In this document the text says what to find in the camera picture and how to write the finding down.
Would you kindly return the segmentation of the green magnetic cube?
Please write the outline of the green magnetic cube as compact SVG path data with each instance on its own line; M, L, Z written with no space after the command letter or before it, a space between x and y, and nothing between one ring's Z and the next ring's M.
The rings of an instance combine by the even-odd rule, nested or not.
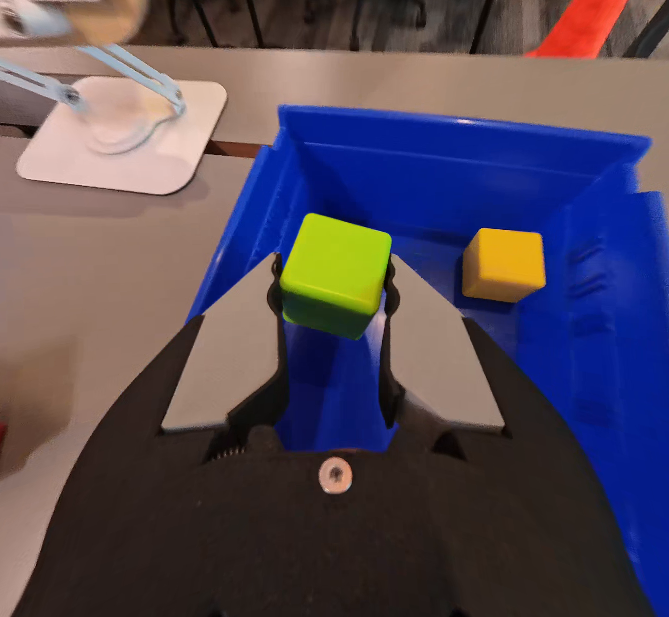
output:
M306 214L280 276L285 321L358 340L380 305L391 236Z

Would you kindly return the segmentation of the yellow magnetic cube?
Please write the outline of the yellow magnetic cube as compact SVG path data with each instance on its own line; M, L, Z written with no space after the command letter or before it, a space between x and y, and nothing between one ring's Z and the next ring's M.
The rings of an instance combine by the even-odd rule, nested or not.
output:
M522 301L547 284L543 247L537 232L481 228L462 256L462 294Z

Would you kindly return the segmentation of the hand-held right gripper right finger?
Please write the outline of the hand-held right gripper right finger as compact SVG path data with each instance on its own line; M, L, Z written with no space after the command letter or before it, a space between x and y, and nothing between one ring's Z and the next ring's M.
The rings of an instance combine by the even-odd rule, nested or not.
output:
M386 427L427 421L501 432L505 421L462 313L396 254L384 289L379 407Z

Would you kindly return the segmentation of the white stand with wooden board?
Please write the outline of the white stand with wooden board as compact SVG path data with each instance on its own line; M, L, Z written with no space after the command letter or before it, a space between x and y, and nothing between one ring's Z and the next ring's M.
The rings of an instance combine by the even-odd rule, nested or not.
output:
M170 195L192 180L228 102L219 83L177 82L121 47L149 0L1 1L1 47L68 47L119 77L60 80L1 58L1 82L55 103L16 165L21 178Z

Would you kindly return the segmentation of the orange traffic cone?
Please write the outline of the orange traffic cone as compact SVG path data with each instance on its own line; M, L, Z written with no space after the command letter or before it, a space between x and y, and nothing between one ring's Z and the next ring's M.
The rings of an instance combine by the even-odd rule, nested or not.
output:
M572 0L529 58L595 59L628 0Z

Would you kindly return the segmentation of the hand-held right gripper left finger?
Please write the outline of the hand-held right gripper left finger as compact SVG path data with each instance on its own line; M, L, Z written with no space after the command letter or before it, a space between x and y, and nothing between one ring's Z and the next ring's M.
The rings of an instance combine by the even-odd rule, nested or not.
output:
M275 426L289 398L282 257L270 253L201 316L165 432Z

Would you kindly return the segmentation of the blue plastic storage bin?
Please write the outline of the blue plastic storage bin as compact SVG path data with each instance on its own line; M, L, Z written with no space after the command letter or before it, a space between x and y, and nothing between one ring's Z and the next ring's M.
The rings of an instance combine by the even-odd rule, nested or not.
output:
M494 339L574 432L641 587L668 615L668 228L638 191L648 137L363 109L279 107L188 319L317 213L391 251ZM518 304L461 292L481 228L542 235L547 284Z

